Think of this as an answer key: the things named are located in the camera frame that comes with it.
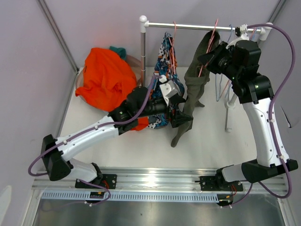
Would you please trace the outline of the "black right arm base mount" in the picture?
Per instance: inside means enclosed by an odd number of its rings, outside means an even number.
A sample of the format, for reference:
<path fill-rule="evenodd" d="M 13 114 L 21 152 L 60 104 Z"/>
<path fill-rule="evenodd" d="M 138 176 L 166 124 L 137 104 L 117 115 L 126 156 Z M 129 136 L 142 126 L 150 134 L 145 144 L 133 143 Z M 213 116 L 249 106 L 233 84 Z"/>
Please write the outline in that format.
<path fill-rule="evenodd" d="M 200 184 L 202 191 L 242 192 L 244 190 L 240 181 L 227 182 L 216 176 L 200 176 L 195 183 Z"/>

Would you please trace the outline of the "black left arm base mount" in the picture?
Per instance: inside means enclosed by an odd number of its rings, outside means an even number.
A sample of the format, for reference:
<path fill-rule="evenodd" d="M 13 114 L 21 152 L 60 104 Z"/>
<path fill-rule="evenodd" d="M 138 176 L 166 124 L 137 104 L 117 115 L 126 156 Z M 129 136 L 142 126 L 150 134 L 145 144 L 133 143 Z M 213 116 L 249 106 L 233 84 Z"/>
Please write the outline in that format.
<path fill-rule="evenodd" d="M 92 189 L 97 188 L 97 186 L 105 187 L 107 189 L 115 189 L 117 183 L 117 175 L 116 174 L 103 174 L 103 177 L 97 177 L 94 180 L 89 182 L 91 185 L 87 183 L 81 182 L 79 179 L 76 180 L 75 188 L 80 189 Z"/>

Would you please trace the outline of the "patterned blue orange shorts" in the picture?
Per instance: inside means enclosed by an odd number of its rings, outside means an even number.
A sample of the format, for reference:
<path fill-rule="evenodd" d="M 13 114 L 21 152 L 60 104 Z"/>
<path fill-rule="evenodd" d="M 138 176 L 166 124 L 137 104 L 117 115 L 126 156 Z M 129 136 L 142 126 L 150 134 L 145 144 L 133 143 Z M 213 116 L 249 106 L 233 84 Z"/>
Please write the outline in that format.
<path fill-rule="evenodd" d="M 167 81 L 172 81 L 180 96 L 185 93 L 183 83 L 180 81 L 177 71 L 177 61 L 174 49 L 174 39 L 168 32 L 165 33 L 161 42 L 158 59 L 154 67 L 154 74 L 163 76 Z M 148 128 L 161 129 L 169 124 L 169 120 L 165 114 L 159 114 L 148 117 Z"/>

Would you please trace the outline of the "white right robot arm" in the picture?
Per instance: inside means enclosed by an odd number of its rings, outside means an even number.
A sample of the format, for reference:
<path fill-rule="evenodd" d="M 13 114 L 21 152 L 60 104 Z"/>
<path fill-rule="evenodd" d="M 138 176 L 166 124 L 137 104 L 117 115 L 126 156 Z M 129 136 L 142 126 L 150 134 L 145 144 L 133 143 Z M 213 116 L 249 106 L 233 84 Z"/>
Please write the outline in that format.
<path fill-rule="evenodd" d="M 220 190 L 227 189 L 232 182 L 256 183 L 298 169 L 298 162 L 282 146 L 274 110 L 270 107 L 274 97 L 271 82 L 257 72 L 260 56 L 256 42 L 239 40 L 232 46 L 221 42 L 198 57 L 208 71 L 230 79 L 233 92 L 248 116 L 256 144 L 256 159 L 217 170 L 214 183 Z"/>

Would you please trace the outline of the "olive green shorts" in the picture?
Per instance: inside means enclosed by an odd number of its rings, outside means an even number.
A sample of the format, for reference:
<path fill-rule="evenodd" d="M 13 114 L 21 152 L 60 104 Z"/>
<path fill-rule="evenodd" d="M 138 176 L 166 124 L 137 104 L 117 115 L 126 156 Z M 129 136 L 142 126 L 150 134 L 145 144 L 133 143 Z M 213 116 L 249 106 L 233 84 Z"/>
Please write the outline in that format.
<path fill-rule="evenodd" d="M 210 81 L 210 72 L 206 68 L 201 67 L 198 58 L 206 54 L 209 41 L 213 39 L 211 49 L 219 45 L 220 35 L 218 32 L 209 31 L 199 43 L 193 60 L 184 75 L 187 87 L 187 98 L 183 107 L 183 113 L 189 116 L 193 115 L 196 107 L 204 107 L 199 99 L 203 96 L 205 85 Z"/>

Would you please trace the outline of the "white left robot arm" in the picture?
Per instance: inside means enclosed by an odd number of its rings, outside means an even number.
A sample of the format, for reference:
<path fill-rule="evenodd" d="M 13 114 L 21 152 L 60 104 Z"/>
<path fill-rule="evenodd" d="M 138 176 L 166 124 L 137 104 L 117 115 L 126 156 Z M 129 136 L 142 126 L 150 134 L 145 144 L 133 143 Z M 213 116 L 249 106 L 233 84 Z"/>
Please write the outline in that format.
<path fill-rule="evenodd" d="M 84 180 L 91 188 L 98 188 L 102 183 L 102 175 L 97 164 L 83 163 L 74 159 L 74 156 L 100 141 L 120 136 L 135 128 L 138 119 L 130 119 L 136 113 L 139 113 L 139 118 L 164 114 L 173 128 L 193 120 L 192 116 L 172 109 L 162 97 L 148 99 L 147 92 L 146 87 L 136 87 L 119 107 L 78 133 L 57 138 L 51 134 L 45 136 L 41 154 L 49 179 L 58 181 L 71 177 Z"/>

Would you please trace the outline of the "dark teal shorts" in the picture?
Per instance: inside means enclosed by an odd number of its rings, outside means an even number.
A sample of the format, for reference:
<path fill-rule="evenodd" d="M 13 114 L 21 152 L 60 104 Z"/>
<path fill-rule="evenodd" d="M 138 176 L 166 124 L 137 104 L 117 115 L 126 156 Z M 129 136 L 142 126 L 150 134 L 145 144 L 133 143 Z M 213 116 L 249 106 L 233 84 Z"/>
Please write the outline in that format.
<path fill-rule="evenodd" d="M 115 52 L 116 54 L 118 54 L 121 59 L 126 60 L 127 52 L 126 52 L 125 48 L 117 48 L 117 47 L 114 47 L 114 46 L 110 46 L 109 50 L 111 50 L 111 51 Z"/>

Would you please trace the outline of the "pink hanger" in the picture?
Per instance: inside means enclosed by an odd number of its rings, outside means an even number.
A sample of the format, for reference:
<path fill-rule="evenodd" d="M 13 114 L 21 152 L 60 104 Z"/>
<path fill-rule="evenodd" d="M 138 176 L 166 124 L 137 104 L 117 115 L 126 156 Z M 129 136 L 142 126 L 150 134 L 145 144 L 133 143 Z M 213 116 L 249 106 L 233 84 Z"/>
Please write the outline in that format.
<path fill-rule="evenodd" d="M 176 74 L 176 58 L 175 58 L 175 50 L 174 50 L 174 46 L 175 46 L 175 37 L 176 37 L 176 22 L 173 21 L 174 24 L 174 34 L 173 34 L 173 40 L 170 40 L 171 43 L 171 67 L 172 67 L 172 73 L 173 75 Z"/>
<path fill-rule="evenodd" d="M 249 40 L 254 39 L 254 35 L 256 33 L 256 30 L 257 30 L 257 28 L 255 27 L 252 31 L 252 34 L 249 35 Z M 222 97 L 222 94 L 224 94 L 224 97 L 227 98 L 227 100 L 229 100 L 230 99 L 230 88 L 231 88 L 231 81 L 228 80 L 223 92 L 220 95 L 220 98 Z"/>
<path fill-rule="evenodd" d="M 202 79 L 208 79 L 210 72 L 203 66 L 200 61 L 199 57 L 209 53 L 210 51 L 214 50 L 219 42 L 220 42 L 220 35 L 219 32 L 216 30 L 218 25 L 219 18 L 216 19 L 214 24 L 214 29 L 209 31 L 202 39 L 199 44 L 199 54 L 197 55 L 197 64 L 198 64 L 198 77 Z"/>

